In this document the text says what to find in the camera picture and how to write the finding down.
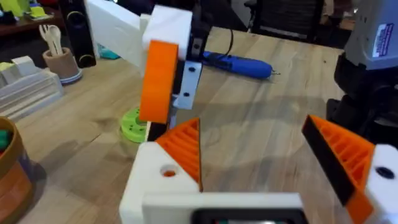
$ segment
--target green object in bowl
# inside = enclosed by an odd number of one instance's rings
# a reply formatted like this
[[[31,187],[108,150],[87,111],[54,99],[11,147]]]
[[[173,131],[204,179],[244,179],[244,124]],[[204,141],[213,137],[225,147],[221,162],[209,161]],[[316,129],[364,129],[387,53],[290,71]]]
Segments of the green object in bowl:
[[[147,123],[140,121],[139,108],[128,111],[121,120],[121,130],[123,135],[132,142],[141,143],[145,141]]]

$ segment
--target sticker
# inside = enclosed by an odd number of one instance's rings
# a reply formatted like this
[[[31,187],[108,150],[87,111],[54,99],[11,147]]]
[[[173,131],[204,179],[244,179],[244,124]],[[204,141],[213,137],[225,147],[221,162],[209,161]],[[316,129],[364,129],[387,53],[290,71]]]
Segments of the sticker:
[[[373,46],[373,57],[383,57],[387,55],[393,29],[394,24],[379,25]]]

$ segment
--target screw hole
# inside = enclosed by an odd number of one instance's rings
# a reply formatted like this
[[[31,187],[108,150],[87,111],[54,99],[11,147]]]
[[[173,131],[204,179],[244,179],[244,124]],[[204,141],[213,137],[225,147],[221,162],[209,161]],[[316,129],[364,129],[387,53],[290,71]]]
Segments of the screw hole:
[[[178,167],[175,165],[164,165],[162,168],[160,168],[160,173],[164,177],[174,177],[177,175],[177,169]]]
[[[376,172],[377,172],[380,176],[382,176],[382,177],[384,177],[384,178],[386,178],[386,179],[392,180],[392,179],[395,178],[394,172],[391,171],[390,169],[388,169],[387,167],[377,167],[377,168],[376,168]]]

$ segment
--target blue glue gun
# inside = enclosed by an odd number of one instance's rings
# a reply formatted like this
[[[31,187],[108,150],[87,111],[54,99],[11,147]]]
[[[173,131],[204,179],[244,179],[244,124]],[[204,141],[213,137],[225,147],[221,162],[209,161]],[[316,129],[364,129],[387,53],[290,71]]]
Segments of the blue glue gun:
[[[224,55],[213,52],[204,52],[203,64],[220,68],[229,72],[244,75],[246,77],[265,79],[272,74],[272,66],[260,60],[242,58],[234,55]]]

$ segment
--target white 3d-printed part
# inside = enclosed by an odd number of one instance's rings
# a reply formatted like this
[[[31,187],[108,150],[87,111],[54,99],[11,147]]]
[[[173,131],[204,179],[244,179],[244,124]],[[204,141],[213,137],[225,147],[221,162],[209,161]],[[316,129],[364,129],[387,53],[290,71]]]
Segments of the white 3d-printed part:
[[[185,60],[191,33],[192,12],[165,6],[155,6],[142,36],[146,51],[152,40],[178,45],[178,58]]]
[[[377,168],[389,169],[393,179],[377,173]],[[366,223],[398,224],[398,150],[390,145],[378,144],[374,149],[366,195],[372,201],[374,211]]]
[[[199,208],[302,209],[298,193],[147,194],[145,224],[188,224]]]
[[[166,170],[175,175],[163,176]],[[119,207],[123,224],[144,223],[142,198],[148,193],[199,193],[199,185],[159,144],[144,142],[139,146]]]
[[[140,67],[140,17],[112,1],[87,0],[86,6],[94,41]]]

